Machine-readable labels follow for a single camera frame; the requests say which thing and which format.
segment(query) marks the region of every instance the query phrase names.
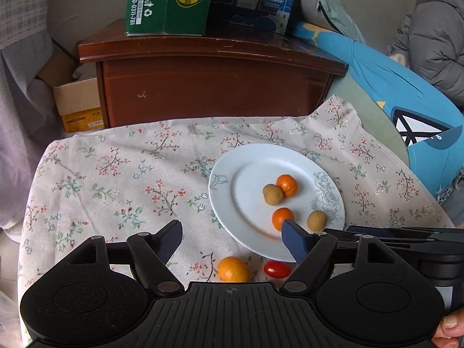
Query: cherry tomato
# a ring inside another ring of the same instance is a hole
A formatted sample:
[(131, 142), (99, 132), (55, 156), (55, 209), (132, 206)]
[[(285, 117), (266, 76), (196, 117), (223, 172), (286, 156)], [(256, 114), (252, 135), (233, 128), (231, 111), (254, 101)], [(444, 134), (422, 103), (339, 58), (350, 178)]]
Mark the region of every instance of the cherry tomato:
[(270, 260), (264, 265), (264, 273), (274, 279), (283, 279), (290, 276), (291, 268), (285, 262)]

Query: white plate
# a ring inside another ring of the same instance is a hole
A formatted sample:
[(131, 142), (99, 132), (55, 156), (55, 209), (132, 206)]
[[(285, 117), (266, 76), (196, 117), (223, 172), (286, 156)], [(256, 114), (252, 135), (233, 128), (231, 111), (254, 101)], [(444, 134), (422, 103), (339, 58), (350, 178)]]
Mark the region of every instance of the white plate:
[[(282, 174), (296, 179), (298, 193), (279, 205), (267, 205), (263, 187)], [(269, 259), (295, 261), (272, 226), (271, 216), (278, 208), (291, 209), (295, 221), (309, 232), (306, 219), (313, 210), (327, 214), (327, 227), (342, 230), (345, 223), (342, 197), (332, 179), (309, 158), (283, 146), (252, 144), (227, 152), (214, 165), (208, 187), (223, 227), (243, 246)]]

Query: floral tablecloth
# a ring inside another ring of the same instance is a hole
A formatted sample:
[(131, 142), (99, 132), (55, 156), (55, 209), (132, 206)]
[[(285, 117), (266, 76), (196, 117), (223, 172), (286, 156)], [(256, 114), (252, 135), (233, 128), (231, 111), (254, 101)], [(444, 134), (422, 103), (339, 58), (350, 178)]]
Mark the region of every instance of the floral tablecloth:
[[(266, 258), (222, 228), (208, 179), (222, 154), (268, 142), (311, 158), (335, 181), (345, 225), (453, 227), (416, 176), (365, 132), (349, 103), (333, 96), (302, 118), (205, 118), (113, 128), (52, 143), (31, 187), (19, 255), (19, 297), (89, 236), (125, 241), (173, 218), (184, 239), (168, 263), (185, 284), (219, 281), (216, 265), (242, 257), (252, 281), (268, 280)], [(321, 207), (330, 209), (330, 199)], [(115, 266), (128, 274), (127, 268)], [(23, 329), (25, 343), (27, 332)]]

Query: person's finger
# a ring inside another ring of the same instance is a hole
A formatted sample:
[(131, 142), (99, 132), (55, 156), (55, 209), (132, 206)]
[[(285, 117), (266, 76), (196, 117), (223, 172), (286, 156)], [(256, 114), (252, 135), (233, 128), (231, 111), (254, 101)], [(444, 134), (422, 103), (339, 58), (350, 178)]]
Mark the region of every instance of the person's finger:
[(441, 320), (440, 328), (445, 336), (458, 337), (464, 335), (464, 309), (449, 314)]
[(432, 343), (435, 344), (438, 348), (458, 348), (459, 346), (458, 338), (455, 337), (452, 337), (451, 339), (433, 337)]
[(433, 337), (442, 337), (442, 338), (446, 338), (446, 339), (451, 339), (450, 336), (446, 336), (443, 331), (441, 330), (441, 322), (440, 324), (438, 325), (437, 327), (437, 331), (435, 332), (435, 335)]

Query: barcode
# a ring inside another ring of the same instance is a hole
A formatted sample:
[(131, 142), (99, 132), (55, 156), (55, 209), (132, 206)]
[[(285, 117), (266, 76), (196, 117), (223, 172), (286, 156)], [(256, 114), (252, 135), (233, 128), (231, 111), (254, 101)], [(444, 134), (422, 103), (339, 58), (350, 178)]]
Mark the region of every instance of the barcode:
[(89, 123), (89, 127), (100, 126), (101, 124), (103, 124), (103, 120), (100, 120), (100, 121), (94, 122), (94, 123)]

